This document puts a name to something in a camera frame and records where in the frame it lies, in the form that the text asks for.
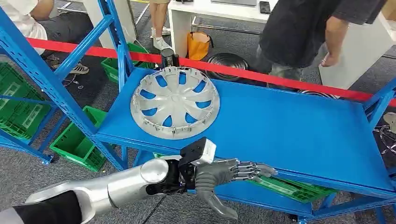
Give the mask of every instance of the yellow bag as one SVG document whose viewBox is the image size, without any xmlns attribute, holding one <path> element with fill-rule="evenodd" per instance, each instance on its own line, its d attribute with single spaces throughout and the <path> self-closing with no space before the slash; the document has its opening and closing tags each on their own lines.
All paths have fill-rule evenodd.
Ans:
<svg viewBox="0 0 396 224">
<path fill-rule="evenodd" d="M 202 32 L 191 32 L 187 36 L 188 58 L 199 61 L 209 52 L 209 42 L 213 45 L 212 38 Z"/>
</svg>

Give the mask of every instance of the white sneaker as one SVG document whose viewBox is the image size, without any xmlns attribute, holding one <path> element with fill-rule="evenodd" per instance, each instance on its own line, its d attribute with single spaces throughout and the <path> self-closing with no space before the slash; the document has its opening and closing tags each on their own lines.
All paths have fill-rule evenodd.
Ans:
<svg viewBox="0 0 396 224">
<path fill-rule="evenodd" d="M 163 50 L 163 49 L 167 49 L 170 48 L 170 46 L 165 42 L 165 40 L 163 40 L 162 37 L 156 37 L 153 40 L 153 45 L 155 48 L 157 48 L 158 50 Z"/>
<path fill-rule="evenodd" d="M 170 35 L 170 29 L 169 28 L 166 28 L 166 27 L 163 27 L 162 28 L 162 35 L 163 36 L 168 36 L 168 35 Z M 156 29 L 155 28 L 151 28 L 151 37 L 150 38 L 154 38 L 156 36 Z"/>
</svg>

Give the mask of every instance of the person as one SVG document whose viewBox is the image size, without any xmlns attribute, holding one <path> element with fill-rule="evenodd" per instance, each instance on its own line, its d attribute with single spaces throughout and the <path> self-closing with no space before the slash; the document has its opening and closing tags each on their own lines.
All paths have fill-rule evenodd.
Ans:
<svg viewBox="0 0 396 224">
<path fill-rule="evenodd" d="M 170 48 L 163 39 L 163 35 L 170 35 L 170 29 L 164 27 L 169 2 L 170 0 L 149 0 L 151 23 L 153 25 L 151 37 L 154 47 L 158 50 Z"/>
<path fill-rule="evenodd" d="M 256 69 L 300 80 L 323 43 L 323 67 L 336 65 L 349 23 L 372 24 L 386 0 L 279 0 L 260 36 Z M 269 84 L 269 87 L 293 90 Z"/>
<path fill-rule="evenodd" d="M 67 12 L 49 18 L 54 8 L 54 0 L 0 0 L 0 7 L 14 22 L 25 37 L 78 43 L 92 29 L 88 15 L 78 12 Z M 43 58 L 51 58 L 53 51 L 35 49 Z M 78 63 L 73 74 L 86 74 L 89 69 Z"/>
</svg>

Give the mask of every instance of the green crate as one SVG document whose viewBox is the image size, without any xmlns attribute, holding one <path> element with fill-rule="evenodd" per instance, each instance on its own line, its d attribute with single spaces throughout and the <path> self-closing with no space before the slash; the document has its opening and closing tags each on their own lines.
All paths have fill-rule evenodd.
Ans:
<svg viewBox="0 0 396 224">
<path fill-rule="evenodd" d="M 37 93 L 13 67 L 0 63 L 0 95 L 28 98 L 31 92 Z M 40 95 L 32 99 L 43 100 Z M 18 106 L 21 101 L 0 98 L 0 120 L 8 120 Z"/>
<path fill-rule="evenodd" d="M 153 153 L 153 156 L 154 156 L 154 158 L 161 158 L 161 157 L 163 157 L 164 155 L 162 155 L 162 154 L 159 154 L 159 153 Z"/>
<path fill-rule="evenodd" d="M 0 63 L 0 94 L 44 100 L 8 63 Z M 14 137 L 30 139 L 50 109 L 49 105 L 0 98 L 0 128 Z"/>
<path fill-rule="evenodd" d="M 132 52 L 139 52 L 139 53 L 147 53 L 146 50 L 138 45 L 133 43 L 128 43 L 128 49 Z M 134 66 L 146 69 L 153 69 L 154 64 L 148 62 L 138 62 L 133 61 Z M 103 69 L 106 72 L 107 77 L 109 80 L 115 83 L 118 83 L 118 60 L 116 58 L 107 58 L 100 63 Z"/>
<path fill-rule="evenodd" d="M 261 176 L 260 178 L 262 180 L 260 183 L 254 181 L 250 182 L 302 203 L 313 202 L 317 199 L 337 192 L 336 190 L 330 188 L 324 188 L 290 180 L 281 180 L 274 177 L 267 178 Z"/>
<path fill-rule="evenodd" d="M 40 100 L 41 97 L 37 92 L 31 91 L 25 98 Z M 9 118 L 0 115 L 0 128 L 16 138 L 31 139 L 51 107 L 26 101 L 18 102 Z"/>
<path fill-rule="evenodd" d="M 85 106 L 83 111 L 96 127 L 100 126 L 107 115 L 106 112 L 90 106 Z M 106 157 L 73 123 L 49 147 L 60 156 L 94 172 L 98 172 L 106 161 Z"/>
</svg>

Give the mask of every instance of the smartphone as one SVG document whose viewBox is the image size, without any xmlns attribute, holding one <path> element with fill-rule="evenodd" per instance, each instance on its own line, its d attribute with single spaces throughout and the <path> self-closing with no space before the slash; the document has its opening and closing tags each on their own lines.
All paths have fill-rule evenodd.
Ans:
<svg viewBox="0 0 396 224">
<path fill-rule="evenodd" d="M 260 1 L 259 6 L 260 6 L 261 14 L 270 14 L 271 13 L 271 8 L 269 7 L 269 2 Z"/>
</svg>

